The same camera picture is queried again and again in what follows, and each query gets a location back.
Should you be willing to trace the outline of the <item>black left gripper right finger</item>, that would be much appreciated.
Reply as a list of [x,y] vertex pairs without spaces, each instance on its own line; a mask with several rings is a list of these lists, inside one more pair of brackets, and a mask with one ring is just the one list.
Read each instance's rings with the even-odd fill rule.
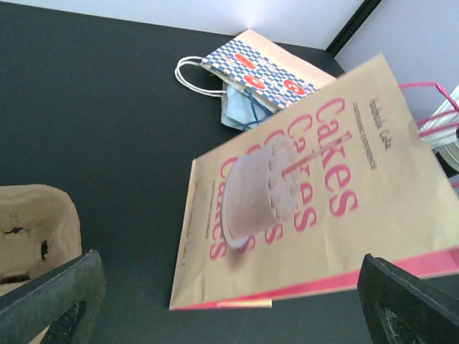
[[458,299],[366,254],[357,291],[373,343],[457,343]]

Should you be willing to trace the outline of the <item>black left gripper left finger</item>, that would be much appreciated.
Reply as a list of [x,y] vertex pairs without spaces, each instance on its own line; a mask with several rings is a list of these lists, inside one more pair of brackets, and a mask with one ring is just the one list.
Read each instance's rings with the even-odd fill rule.
[[1,342],[88,343],[103,303],[99,251],[70,262],[1,296]]

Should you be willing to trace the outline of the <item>cream pink Cakes paper bag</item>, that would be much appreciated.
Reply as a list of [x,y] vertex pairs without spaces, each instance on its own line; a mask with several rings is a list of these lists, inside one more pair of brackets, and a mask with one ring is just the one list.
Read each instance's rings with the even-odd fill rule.
[[458,196],[381,55],[193,160],[169,307],[353,289],[366,254],[458,272]]

